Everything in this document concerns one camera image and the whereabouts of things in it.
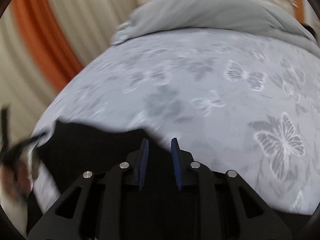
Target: curtain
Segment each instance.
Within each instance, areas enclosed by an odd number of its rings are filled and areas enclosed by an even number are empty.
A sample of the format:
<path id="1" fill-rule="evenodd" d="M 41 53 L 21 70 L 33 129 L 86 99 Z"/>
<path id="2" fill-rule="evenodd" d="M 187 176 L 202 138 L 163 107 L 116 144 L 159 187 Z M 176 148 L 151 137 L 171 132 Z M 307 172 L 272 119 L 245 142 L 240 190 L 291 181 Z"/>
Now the curtain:
<path id="1" fill-rule="evenodd" d="M 82 70 L 48 0 L 12 0 L 20 34 L 43 75 L 61 91 Z"/>
<path id="2" fill-rule="evenodd" d="M 70 46 L 86 66 L 104 52 L 137 0 L 48 0 Z"/>
<path id="3" fill-rule="evenodd" d="M 9 131 L 17 141 L 31 134 L 56 92 L 33 62 L 10 8 L 0 19 L 0 105 L 10 105 Z"/>

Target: butterfly pattern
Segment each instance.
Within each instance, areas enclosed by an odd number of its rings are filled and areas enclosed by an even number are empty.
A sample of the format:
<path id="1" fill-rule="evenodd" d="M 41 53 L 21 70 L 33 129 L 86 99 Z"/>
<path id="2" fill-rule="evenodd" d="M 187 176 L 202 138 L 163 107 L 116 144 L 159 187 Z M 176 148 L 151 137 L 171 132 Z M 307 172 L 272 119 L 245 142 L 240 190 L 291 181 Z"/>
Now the butterfly pattern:
<path id="1" fill-rule="evenodd" d="M 272 175 L 283 181 L 289 169 L 289 156 L 302 157 L 305 155 L 303 141 L 295 134 L 295 127 L 287 113 L 281 115 L 281 120 L 272 121 L 273 131 L 259 131 L 254 133 L 263 154 L 270 160 Z"/>
<path id="2" fill-rule="evenodd" d="M 213 107 L 224 107 L 225 102 L 220 100 L 216 90 L 211 90 L 210 95 L 206 98 L 196 98 L 190 100 L 190 104 L 198 110 L 199 114 L 207 117 L 211 114 Z"/>
<path id="3" fill-rule="evenodd" d="M 312 214 L 319 201 L 309 185 L 320 178 L 320 59 L 291 47 L 201 28 L 128 40 L 85 67 L 35 133 L 53 132 L 61 117 L 102 129 L 143 127 L 163 146 L 179 137 L 211 170 L 238 171 L 271 207 Z M 299 190 L 308 198 L 295 202 Z"/>
<path id="4" fill-rule="evenodd" d="M 230 60 L 227 65 L 227 70 L 224 76 L 229 81 L 235 82 L 245 80 L 251 90 L 261 92 L 264 89 L 267 75 L 265 73 L 253 72 L 248 73 L 241 68 L 241 65 L 233 60 Z"/>

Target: orange curtain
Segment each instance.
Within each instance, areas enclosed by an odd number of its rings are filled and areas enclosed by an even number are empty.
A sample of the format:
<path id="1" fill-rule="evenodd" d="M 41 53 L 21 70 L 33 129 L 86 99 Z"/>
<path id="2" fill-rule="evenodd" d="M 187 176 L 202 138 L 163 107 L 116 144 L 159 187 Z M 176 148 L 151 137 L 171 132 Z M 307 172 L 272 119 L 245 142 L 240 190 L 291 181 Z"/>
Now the orange curtain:
<path id="1" fill-rule="evenodd" d="M 12 0 L 20 34 L 43 75 L 59 92 L 82 69 L 48 0 Z"/>

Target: white curtain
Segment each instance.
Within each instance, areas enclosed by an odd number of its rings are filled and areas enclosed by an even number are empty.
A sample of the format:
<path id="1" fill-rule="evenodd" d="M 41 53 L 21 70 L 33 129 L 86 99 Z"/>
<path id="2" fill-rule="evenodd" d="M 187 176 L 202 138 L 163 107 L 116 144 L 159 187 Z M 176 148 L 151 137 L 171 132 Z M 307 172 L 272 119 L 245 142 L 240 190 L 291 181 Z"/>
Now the white curtain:
<path id="1" fill-rule="evenodd" d="M 72 49 L 86 66 L 104 52 L 137 0 L 49 0 Z"/>
<path id="2" fill-rule="evenodd" d="M 10 8 L 0 19 L 0 106 L 10 105 L 12 142 L 29 136 L 56 96 L 31 59 Z"/>

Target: mattress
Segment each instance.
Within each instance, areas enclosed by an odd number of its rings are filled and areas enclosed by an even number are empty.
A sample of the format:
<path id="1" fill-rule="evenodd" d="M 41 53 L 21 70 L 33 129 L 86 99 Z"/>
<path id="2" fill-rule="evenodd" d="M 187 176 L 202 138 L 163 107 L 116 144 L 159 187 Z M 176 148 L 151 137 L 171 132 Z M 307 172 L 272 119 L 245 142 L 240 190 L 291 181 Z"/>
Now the mattress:
<path id="1" fill-rule="evenodd" d="M 34 133 L 52 134 L 58 118 L 102 130 L 142 127 L 166 149 L 176 137 L 213 171 L 236 170 L 272 208 L 312 214 L 320 200 L 320 59 L 304 47 L 315 44 L 309 35 L 296 30 L 301 46 L 214 26 L 135 35 L 134 19 Z M 59 197 L 43 164 L 34 191 L 43 212 Z"/>

